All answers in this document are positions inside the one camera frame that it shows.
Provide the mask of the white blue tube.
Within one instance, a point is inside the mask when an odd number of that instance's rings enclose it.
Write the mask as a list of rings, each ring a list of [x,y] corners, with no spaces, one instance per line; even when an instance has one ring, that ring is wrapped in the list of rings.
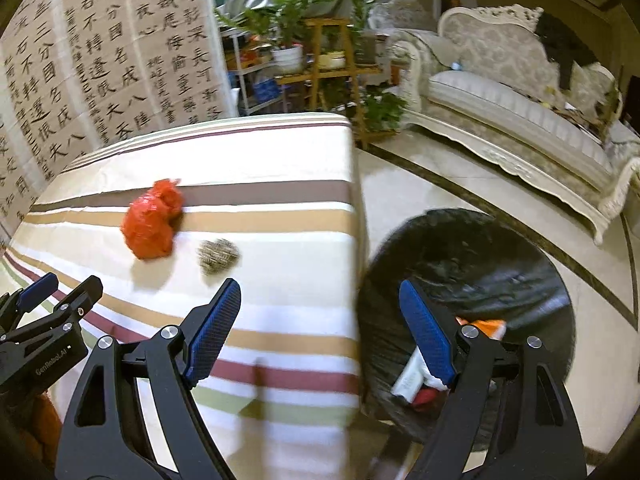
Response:
[[[406,403],[413,403],[423,389],[431,389],[437,392],[448,390],[439,378],[431,374],[420,349],[415,348],[390,392],[395,398],[399,398]]]

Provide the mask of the calligraphy folding screen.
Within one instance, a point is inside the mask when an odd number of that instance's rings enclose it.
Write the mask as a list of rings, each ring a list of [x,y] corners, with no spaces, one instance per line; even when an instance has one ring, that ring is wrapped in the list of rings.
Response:
[[[236,113],[214,0],[23,0],[1,38],[1,238],[78,157]]]

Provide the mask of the wooden plant stand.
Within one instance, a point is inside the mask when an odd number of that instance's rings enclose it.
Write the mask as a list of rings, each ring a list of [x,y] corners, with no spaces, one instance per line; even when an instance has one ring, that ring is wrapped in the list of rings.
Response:
[[[363,100],[368,90],[367,86],[362,85],[363,77],[382,75],[383,70],[378,64],[358,65],[356,63],[350,21],[347,18],[305,18],[304,23],[311,30],[312,58],[309,67],[299,74],[278,75],[276,77],[277,84],[281,87],[291,84],[310,84],[308,110],[316,110],[318,104],[322,105],[322,110],[329,110],[331,102],[326,99],[320,81],[343,79],[350,89],[350,98],[343,103],[343,110],[355,128],[355,141],[359,142],[363,148],[368,148],[374,141],[381,141],[393,136],[397,131],[370,133],[364,124]],[[344,47],[342,51],[346,56],[344,70],[332,70],[332,72],[319,70],[318,57],[322,53],[322,32],[327,27],[338,30],[338,36],[340,36]]]

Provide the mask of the clear orange snack wrapper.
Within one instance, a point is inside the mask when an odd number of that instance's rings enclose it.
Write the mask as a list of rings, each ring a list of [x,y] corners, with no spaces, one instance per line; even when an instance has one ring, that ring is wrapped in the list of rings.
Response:
[[[457,318],[457,321],[460,325],[468,325],[470,323],[464,318]],[[503,320],[475,320],[470,324],[493,340],[501,340],[506,334],[506,321]]]

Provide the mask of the small yellow bowl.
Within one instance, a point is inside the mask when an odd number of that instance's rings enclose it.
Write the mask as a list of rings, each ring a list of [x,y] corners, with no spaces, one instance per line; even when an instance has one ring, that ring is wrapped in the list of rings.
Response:
[[[319,70],[322,72],[332,72],[332,70],[344,70],[346,66],[346,56],[344,51],[332,51],[321,53],[318,57]]]

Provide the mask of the metal scouring pad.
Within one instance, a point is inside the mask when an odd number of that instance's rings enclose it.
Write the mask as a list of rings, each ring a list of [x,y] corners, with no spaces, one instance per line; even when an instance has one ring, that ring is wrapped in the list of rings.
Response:
[[[227,271],[238,262],[239,248],[230,240],[206,240],[198,248],[198,263],[205,275]]]

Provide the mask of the white metal shelf rack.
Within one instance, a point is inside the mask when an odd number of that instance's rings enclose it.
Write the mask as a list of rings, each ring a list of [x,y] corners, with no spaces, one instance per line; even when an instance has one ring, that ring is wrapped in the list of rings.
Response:
[[[266,44],[239,29],[222,32],[228,78],[240,116],[284,111],[276,64]]]

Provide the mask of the crumpled orange plastic bag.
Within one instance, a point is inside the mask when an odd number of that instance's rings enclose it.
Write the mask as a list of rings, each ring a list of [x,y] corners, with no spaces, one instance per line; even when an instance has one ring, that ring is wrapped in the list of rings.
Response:
[[[174,224],[182,215],[183,196],[178,180],[156,181],[128,207],[120,232],[140,260],[168,257],[174,244]]]

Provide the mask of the striped tablecloth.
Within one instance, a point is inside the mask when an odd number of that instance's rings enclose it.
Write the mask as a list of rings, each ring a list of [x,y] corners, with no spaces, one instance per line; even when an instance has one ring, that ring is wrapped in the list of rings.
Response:
[[[140,260],[120,232],[129,205],[178,180],[168,257]],[[240,258],[205,275],[198,248],[224,238]],[[242,307],[194,399],[241,479],[348,479],[359,404],[357,282],[366,228],[348,121],[328,113],[203,122],[79,157],[43,191],[1,258],[6,292],[54,273],[89,275],[100,302],[81,323],[94,344],[176,325],[225,278]]]

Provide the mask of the tall green plant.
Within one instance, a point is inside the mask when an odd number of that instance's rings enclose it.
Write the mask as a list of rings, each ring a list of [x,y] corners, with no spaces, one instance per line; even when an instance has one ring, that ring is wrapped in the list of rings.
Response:
[[[375,63],[376,36],[370,32],[369,15],[373,7],[380,0],[350,0],[352,10],[352,45],[355,60],[359,65],[373,65]]]

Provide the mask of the black garment on sofa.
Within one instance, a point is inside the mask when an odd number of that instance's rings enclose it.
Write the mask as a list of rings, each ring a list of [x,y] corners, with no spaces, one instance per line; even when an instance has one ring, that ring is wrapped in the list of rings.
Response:
[[[535,34],[544,46],[548,61],[559,65],[561,90],[570,90],[574,64],[584,67],[599,62],[573,29],[546,11],[538,18]]]

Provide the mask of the black trash bag bin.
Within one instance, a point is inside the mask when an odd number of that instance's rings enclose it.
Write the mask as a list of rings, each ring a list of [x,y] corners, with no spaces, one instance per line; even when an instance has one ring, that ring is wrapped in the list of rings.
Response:
[[[428,296],[459,318],[506,322],[503,339],[510,344],[539,337],[555,374],[570,372],[575,315],[550,259],[488,214],[460,208],[427,211],[382,244],[357,298],[367,397],[413,441],[427,441],[444,404],[436,400],[416,410],[392,395],[416,348],[398,301],[399,286],[407,278],[418,278]]]

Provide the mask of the red ribbon cloth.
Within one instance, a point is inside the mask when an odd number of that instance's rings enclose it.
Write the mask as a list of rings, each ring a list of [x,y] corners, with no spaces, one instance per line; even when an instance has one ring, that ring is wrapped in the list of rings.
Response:
[[[446,391],[440,391],[431,387],[421,388],[413,401],[411,408],[417,413],[436,412],[442,408],[442,404],[446,401]]]

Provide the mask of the potted green plant white pot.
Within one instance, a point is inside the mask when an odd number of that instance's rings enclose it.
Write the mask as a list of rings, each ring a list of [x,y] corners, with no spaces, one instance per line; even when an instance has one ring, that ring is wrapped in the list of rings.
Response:
[[[242,32],[250,32],[271,47],[274,64],[281,75],[299,74],[304,70],[302,42],[306,35],[304,23],[307,11],[319,3],[332,0],[271,0],[243,10],[237,18],[228,11],[215,11],[222,24]]]

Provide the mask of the ornate cream sofa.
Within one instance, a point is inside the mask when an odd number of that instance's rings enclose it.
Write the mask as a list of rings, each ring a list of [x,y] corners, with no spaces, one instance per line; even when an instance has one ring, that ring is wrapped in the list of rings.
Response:
[[[639,137],[620,120],[622,97],[599,62],[572,63],[570,84],[536,30],[541,8],[519,4],[440,17],[434,32],[396,28],[401,122],[457,142],[567,204],[601,244],[639,186]]]

